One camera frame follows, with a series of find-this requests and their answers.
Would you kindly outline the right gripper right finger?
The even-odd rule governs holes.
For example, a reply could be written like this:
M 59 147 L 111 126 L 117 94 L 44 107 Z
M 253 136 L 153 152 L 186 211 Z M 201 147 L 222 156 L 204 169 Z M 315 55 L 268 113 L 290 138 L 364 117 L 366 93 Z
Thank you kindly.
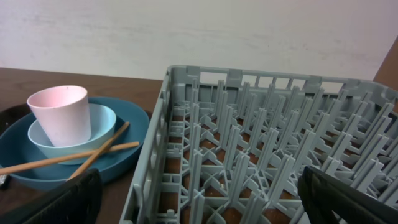
M 397 223 L 397 210 L 306 166 L 298 179 L 298 194 L 311 223 Z

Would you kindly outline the wooden chopstick diagonal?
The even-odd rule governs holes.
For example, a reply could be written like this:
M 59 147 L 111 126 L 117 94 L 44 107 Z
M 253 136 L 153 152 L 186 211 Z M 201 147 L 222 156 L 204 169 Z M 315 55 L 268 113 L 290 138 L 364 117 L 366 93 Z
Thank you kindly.
M 137 142 L 137 141 L 136 142 L 128 142 L 128 143 L 112 146 L 112 147 L 110 147 L 109 151 L 113 152 L 113 151 L 129 149 L 132 147 L 136 147 L 138 145 L 139 145 L 139 142 Z M 96 149 L 96 150 L 92 150 L 92 151 L 80 152 L 80 153 L 71 154 L 71 155 L 62 156 L 62 157 L 56 157 L 56 158 L 52 158 L 52 159 L 44 159 L 44 160 L 40 160 L 40 161 L 28 162 L 25 164 L 19 164 L 16 166 L 1 168 L 1 175 L 13 174 L 16 172 L 22 172 L 25 170 L 30 170 L 30 169 L 34 169 L 34 168 L 38 168 L 38 167 L 49 166 L 49 165 L 60 163 L 60 162 L 65 162 L 65 161 L 74 160 L 74 159 L 80 159 L 83 157 L 91 156 L 92 154 L 96 153 L 97 151 L 98 150 Z

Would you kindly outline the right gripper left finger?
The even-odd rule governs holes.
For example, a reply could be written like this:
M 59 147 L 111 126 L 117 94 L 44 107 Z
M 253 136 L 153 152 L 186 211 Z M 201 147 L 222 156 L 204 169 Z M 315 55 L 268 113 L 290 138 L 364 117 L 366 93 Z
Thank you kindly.
M 100 172 L 90 169 L 43 196 L 1 215 L 1 224 L 95 223 L 102 194 Z

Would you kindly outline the wooden chopstick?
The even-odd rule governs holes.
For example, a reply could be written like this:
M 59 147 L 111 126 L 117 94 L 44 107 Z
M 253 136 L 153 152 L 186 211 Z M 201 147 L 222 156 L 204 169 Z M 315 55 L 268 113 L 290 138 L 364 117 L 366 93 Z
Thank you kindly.
M 69 180 L 75 178 L 76 176 L 84 173 L 91 165 L 92 163 L 99 158 L 100 155 L 102 155 L 104 152 L 108 151 L 109 148 L 111 147 L 112 143 L 117 140 L 120 135 L 122 135 L 123 132 L 129 127 L 130 122 L 125 122 L 116 132 L 115 134 L 109 138 L 99 149 L 97 149 L 92 155 L 68 178 Z

